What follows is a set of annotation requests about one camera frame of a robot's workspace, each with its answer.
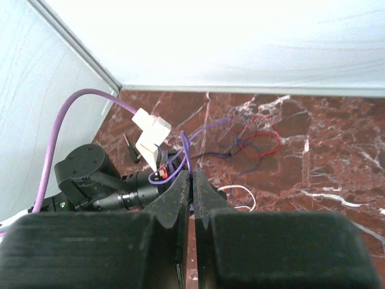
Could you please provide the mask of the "black zip tie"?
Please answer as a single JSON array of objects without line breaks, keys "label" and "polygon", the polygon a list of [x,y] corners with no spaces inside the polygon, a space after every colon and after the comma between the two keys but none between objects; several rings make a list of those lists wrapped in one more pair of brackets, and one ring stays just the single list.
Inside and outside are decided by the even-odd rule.
[{"label": "black zip tie", "polygon": [[218,158],[221,158],[221,159],[228,159],[228,158],[233,157],[234,154],[232,154],[231,152],[214,152],[214,151],[212,151],[212,152],[205,152],[205,153],[196,155],[194,157],[191,157],[191,159],[194,160],[194,159],[202,158],[202,157],[205,157],[205,156],[208,156],[208,157],[218,157]]}]

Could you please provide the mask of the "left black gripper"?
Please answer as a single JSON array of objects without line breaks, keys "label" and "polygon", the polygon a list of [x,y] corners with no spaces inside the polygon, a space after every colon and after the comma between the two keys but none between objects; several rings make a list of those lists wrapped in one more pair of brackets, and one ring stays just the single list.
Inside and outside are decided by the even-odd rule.
[{"label": "left black gripper", "polygon": [[119,181],[102,181],[103,185],[109,184],[112,193],[109,196],[100,198],[93,202],[93,209],[96,211],[115,211],[115,210],[142,210],[151,202],[169,189],[175,180],[168,178],[168,173],[155,173],[153,181],[149,182],[150,174],[137,172],[125,175]]}]

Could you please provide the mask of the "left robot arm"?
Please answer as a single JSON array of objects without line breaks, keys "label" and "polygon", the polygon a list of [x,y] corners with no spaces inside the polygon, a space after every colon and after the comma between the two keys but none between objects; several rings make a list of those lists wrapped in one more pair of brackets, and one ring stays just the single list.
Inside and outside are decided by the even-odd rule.
[{"label": "left robot arm", "polygon": [[156,159],[158,171],[120,175],[105,150],[85,144],[54,166],[60,192],[44,198],[42,212],[142,210],[184,169],[175,150]]}]

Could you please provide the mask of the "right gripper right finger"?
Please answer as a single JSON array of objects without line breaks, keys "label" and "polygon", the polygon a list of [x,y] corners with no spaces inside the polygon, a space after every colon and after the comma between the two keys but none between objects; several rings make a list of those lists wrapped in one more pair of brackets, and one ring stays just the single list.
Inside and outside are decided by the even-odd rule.
[{"label": "right gripper right finger", "polygon": [[380,288],[353,223],[339,213],[240,212],[193,178],[200,288]]}]

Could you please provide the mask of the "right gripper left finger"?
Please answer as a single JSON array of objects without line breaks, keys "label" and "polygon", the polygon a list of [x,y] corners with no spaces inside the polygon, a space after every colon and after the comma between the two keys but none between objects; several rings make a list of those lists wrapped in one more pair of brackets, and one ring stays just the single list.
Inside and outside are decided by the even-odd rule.
[{"label": "right gripper left finger", "polygon": [[136,213],[29,214],[1,242],[2,288],[184,288],[190,180]]}]

